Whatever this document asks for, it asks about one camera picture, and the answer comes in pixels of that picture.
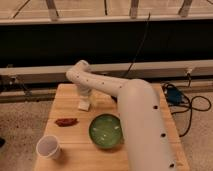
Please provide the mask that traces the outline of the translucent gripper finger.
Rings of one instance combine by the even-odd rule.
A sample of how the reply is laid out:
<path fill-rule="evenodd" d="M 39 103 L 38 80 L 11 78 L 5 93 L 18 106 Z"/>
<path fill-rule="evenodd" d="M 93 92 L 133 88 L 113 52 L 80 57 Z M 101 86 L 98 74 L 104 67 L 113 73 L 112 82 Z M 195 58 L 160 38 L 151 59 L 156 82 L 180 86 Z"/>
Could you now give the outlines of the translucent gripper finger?
<path fill-rule="evenodd" d="M 93 91 L 90 96 L 90 101 L 93 107 L 101 107 L 102 106 L 102 98 L 99 93 Z"/>

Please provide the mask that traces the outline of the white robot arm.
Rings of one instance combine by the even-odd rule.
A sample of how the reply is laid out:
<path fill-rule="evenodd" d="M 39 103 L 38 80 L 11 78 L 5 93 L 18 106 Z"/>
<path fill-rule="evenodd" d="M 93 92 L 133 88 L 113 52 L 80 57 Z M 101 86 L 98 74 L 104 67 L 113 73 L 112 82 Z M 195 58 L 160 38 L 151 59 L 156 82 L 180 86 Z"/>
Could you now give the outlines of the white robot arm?
<path fill-rule="evenodd" d="M 159 95 L 150 83 L 93 74 L 85 60 L 71 67 L 66 77 L 83 96 L 95 89 L 117 98 L 130 171 L 177 171 Z"/>

